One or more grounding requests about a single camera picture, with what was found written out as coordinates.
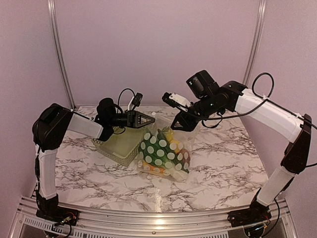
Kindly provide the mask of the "brown red potato toy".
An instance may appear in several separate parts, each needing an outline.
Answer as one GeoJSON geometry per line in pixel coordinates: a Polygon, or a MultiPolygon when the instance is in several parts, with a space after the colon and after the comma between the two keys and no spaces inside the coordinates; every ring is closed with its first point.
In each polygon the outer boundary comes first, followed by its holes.
{"type": "Polygon", "coordinates": [[[183,163],[189,163],[191,160],[190,152],[187,149],[183,148],[177,154],[177,159],[183,163]]]}

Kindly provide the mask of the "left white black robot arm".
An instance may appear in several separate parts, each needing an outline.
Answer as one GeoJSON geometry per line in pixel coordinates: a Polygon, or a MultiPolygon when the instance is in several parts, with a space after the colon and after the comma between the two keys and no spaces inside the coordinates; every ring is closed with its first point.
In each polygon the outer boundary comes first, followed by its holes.
{"type": "Polygon", "coordinates": [[[114,127],[139,129],[154,122],[153,117],[139,111],[124,112],[111,98],[104,98],[99,102],[95,119],[56,103],[46,108],[32,127],[36,146],[37,216],[55,222],[77,219],[77,210],[59,206],[55,186],[56,155],[68,130],[107,141],[113,135],[114,127]]]}

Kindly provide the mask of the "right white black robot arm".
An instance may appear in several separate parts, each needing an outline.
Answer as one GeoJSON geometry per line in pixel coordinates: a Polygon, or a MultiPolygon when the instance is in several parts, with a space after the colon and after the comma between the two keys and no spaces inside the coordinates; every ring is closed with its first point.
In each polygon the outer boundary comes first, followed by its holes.
{"type": "Polygon", "coordinates": [[[250,116],[288,140],[280,166],[259,189],[250,206],[228,214],[232,227],[271,218],[269,205],[307,166],[311,144],[311,117],[288,111],[236,81],[223,86],[218,86],[216,82],[203,85],[197,79],[188,80],[187,83],[199,99],[197,102],[191,103],[176,93],[165,93],[162,97],[165,103],[180,110],[172,123],[172,129],[193,131],[199,122],[211,120],[212,114],[224,114],[229,110],[237,112],[239,116],[250,116]]]}

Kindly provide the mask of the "clear zip top bag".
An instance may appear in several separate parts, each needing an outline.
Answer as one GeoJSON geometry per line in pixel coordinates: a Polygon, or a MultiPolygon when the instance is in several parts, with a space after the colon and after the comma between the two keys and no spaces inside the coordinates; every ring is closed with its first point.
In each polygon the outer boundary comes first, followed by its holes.
{"type": "Polygon", "coordinates": [[[138,147],[137,169],[177,182],[184,182],[191,166],[191,157],[196,136],[191,132],[171,128],[172,120],[152,113],[155,122],[146,127],[138,147]]]}

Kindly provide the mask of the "yellow lemon toy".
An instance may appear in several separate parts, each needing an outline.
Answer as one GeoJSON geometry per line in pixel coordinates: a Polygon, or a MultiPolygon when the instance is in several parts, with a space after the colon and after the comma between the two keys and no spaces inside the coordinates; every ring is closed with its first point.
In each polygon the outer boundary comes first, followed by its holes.
{"type": "Polygon", "coordinates": [[[171,150],[178,149],[179,141],[174,139],[174,133],[173,132],[166,133],[165,137],[166,137],[167,141],[169,142],[169,147],[170,147],[171,150]]]}

